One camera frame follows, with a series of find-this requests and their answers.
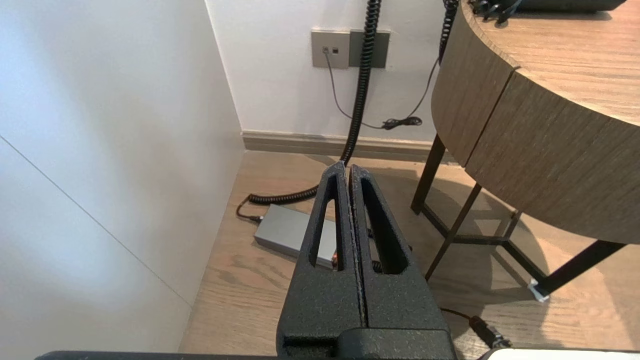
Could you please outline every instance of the wood grain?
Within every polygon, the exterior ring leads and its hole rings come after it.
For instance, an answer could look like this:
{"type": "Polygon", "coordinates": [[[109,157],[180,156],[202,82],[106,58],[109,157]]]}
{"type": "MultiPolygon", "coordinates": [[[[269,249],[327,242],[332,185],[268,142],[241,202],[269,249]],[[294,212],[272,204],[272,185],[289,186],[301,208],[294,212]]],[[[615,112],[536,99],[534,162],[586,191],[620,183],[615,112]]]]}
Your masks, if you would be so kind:
{"type": "MultiPolygon", "coordinates": [[[[258,246],[253,240],[255,225],[238,220],[234,211],[249,192],[282,193],[311,186],[334,161],[300,154],[244,155],[181,351],[275,355],[275,329],[294,260],[258,246]]],[[[360,158],[353,163],[374,174],[425,272],[442,237],[409,208],[423,164],[360,158]]],[[[450,225],[473,184],[461,167],[442,165],[427,202],[450,225]]],[[[295,205],[306,212],[310,207],[311,202],[295,205]]],[[[483,192],[461,231],[492,235],[511,210],[483,192]]],[[[245,211],[261,214],[265,209],[249,206],[245,211]]],[[[559,267],[592,241],[528,216],[523,216],[513,239],[544,270],[559,267]]],[[[529,277],[503,251],[454,245],[430,286],[440,306],[482,315],[517,347],[640,350],[639,256],[640,247],[625,247],[555,292],[549,303],[540,304],[524,287],[529,277]]],[[[450,315],[445,319],[461,359],[477,359],[486,352],[464,320],[450,315]]]]}
{"type": "Polygon", "coordinates": [[[640,243],[640,127],[567,101],[519,72],[466,170],[548,224],[640,243]]]}
{"type": "Polygon", "coordinates": [[[525,213],[640,243],[638,38],[639,1],[591,15],[516,14],[504,27],[461,5],[433,100],[443,143],[525,213]]]}
{"type": "Polygon", "coordinates": [[[500,50],[498,56],[525,69],[531,81],[640,126],[640,1],[596,14],[516,15],[503,28],[477,17],[472,23],[500,50]]]}
{"type": "Polygon", "coordinates": [[[431,114],[447,150],[466,164],[513,64],[496,56],[473,19],[466,18],[469,14],[458,13],[431,97],[431,114]]]}

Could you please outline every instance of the table base frame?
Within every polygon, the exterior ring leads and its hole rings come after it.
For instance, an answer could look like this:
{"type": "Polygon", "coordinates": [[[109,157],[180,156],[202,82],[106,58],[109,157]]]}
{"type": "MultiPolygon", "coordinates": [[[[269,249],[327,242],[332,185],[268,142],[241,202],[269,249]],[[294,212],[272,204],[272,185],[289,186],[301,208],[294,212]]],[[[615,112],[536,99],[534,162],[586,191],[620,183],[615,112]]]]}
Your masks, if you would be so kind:
{"type": "Polygon", "coordinates": [[[513,213],[507,229],[502,236],[458,234],[460,226],[462,225],[469,210],[471,210],[471,207],[477,196],[480,194],[482,186],[476,183],[476,185],[471,190],[471,193],[467,197],[464,205],[460,209],[460,212],[458,213],[453,226],[449,229],[442,222],[440,217],[428,205],[424,203],[429,189],[433,184],[436,171],[438,170],[442,157],[444,156],[444,152],[445,146],[440,140],[440,137],[436,135],[433,146],[429,152],[429,157],[425,164],[424,171],[422,172],[422,177],[420,177],[420,181],[418,183],[418,187],[415,191],[415,195],[413,196],[413,201],[411,204],[411,209],[413,210],[413,212],[416,215],[418,215],[419,213],[424,214],[424,216],[445,238],[445,241],[440,247],[438,254],[436,254],[435,259],[431,263],[427,274],[424,276],[427,281],[429,280],[431,275],[433,275],[433,272],[438,266],[440,260],[442,260],[442,257],[447,252],[447,249],[453,243],[493,246],[500,245],[513,257],[514,260],[518,262],[518,264],[520,264],[520,266],[524,268],[527,273],[529,273],[537,281],[537,284],[532,286],[533,289],[535,289],[542,297],[547,297],[552,292],[564,286],[569,281],[573,280],[586,270],[589,270],[591,267],[608,258],[610,255],[614,254],[616,251],[622,249],[626,245],[623,243],[612,243],[609,241],[597,240],[589,247],[584,249],[580,254],[576,255],[573,259],[569,260],[563,266],[560,266],[560,268],[558,268],[556,271],[552,272],[550,275],[546,275],[545,272],[540,269],[540,267],[538,267],[534,261],[532,261],[511,241],[511,235],[515,230],[515,227],[518,225],[520,215],[522,214],[521,211],[516,210],[513,213]]]}

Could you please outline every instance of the baseboard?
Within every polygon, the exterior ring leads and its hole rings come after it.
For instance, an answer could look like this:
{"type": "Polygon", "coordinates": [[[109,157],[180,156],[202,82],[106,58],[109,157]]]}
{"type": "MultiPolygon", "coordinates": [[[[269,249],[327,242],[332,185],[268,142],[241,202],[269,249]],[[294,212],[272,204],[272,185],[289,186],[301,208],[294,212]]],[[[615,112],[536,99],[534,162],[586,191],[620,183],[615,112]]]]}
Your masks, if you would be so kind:
{"type": "MultiPolygon", "coordinates": [[[[243,131],[244,148],[247,150],[294,152],[340,156],[346,136],[319,136],[269,131],[243,131]]],[[[359,158],[424,162],[433,142],[382,138],[359,138],[353,156],[359,158]]],[[[455,163],[449,153],[443,162],[455,163]]]]}

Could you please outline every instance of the black coiled cord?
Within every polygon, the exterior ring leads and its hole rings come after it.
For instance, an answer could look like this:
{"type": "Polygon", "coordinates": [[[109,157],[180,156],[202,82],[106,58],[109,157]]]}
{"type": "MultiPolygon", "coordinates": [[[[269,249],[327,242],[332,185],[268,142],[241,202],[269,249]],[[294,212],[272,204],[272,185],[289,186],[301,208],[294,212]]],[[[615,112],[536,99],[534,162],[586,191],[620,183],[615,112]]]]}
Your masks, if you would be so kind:
{"type": "MultiPolygon", "coordinates": [[[[367,16],[365,18],[364,39],[362,41],[362,52],[360,53],[360,73],[358,74],[358,85],[356,90],[356,99],[353,105],[353,115],[351,116],[351,126],[349,128],[349,136],[347,143],[342,151],[340,160],[348,163],[355,150],[358,134],[360,133],[360,125],[362,124],[362,116],[364,114],[364,106],[367,100],[367,91],[369,89],[369,76],[371,75],[371,60],[373,58],[373,44],[376,38],[376,29],[378,28],[378,18],[380,17],[380,4],[382,0],[369,0],[367,2],[367,16]]],[[[248,201],[252,204],[269,205],[269,204],[291,204],[293,202],[304,201],[316,196],[318,186],[303,190],[296,193],[288,193],[285,195],[262,196],[254,193],[249,194],[245,201],[240,203],[236,209],[236,215],[251,221],[260,222],[261,217],[240,214],[240,208],[248,201]]]]}
{"type": "Polygon", "coordinates": [[[440,34],[440,52],[438,55],[438,62],[442,63],[442,57],[444,51],[447,48],[447,42],[449,41],[449,35],[451,34],[451,28],[453,27],[453,20],[456,18],[456,12],[458,11],[458,5],[460,0],[442,0],[444,3],[444,21],[442,23],[442,32],[440,34]]]}
{"type": "Polygon", "coordinates": [[[371,266],[373,266],[373,271],[378,273],[378,274],[382,274],[382,263],[379,262],[378,260],[374,260],[371,261],[371,266]]]}

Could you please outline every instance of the gray wall plate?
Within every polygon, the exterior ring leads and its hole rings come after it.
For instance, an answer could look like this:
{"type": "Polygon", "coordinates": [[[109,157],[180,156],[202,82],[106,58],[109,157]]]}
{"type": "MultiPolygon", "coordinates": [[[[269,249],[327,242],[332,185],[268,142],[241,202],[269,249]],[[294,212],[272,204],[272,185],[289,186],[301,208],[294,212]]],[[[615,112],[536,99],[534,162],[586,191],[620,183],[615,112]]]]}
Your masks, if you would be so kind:
{"type": "Polygon", "coordinates": [[[340,31],[311,31],[311,60],[315,67],[328,67],[323,49],[329,52],[331,67],[334,69],[349,68],[350,34],[340,31]]]}
{"type": "MultiPolygon", "coordinates": [[[[362,52],[362,39],[364,32],[362,30],[351,30],[349,34],[349,66],[360,66],[360,53],[362,52]]],[[[387,66],[387,51],[389,49],[389,40],[391,32],[378,31],[373,42],[373,59],[371,67],[384,69],[387,66]]]]}

